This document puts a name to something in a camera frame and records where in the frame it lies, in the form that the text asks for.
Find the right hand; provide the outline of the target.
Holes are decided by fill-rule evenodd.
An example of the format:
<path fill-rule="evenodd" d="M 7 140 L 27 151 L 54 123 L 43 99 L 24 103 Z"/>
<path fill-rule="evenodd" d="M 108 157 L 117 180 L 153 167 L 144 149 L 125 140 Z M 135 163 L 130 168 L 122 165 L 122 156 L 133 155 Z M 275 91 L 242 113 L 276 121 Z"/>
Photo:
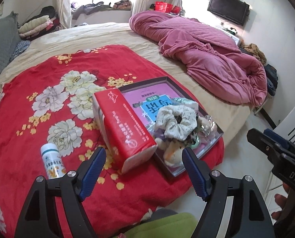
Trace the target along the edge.
<path fill-rule="evenodd" d="M 277 221 L 280 218 L 283 209 L 285 208 L 287 197 L 279 193 L 276 193 L 274 198 L 275 198 L 275 203 L 281 208 L 280 211 L 275 211 L 275 212 L 272 212 L 271 214 L 271 218 Z"/>

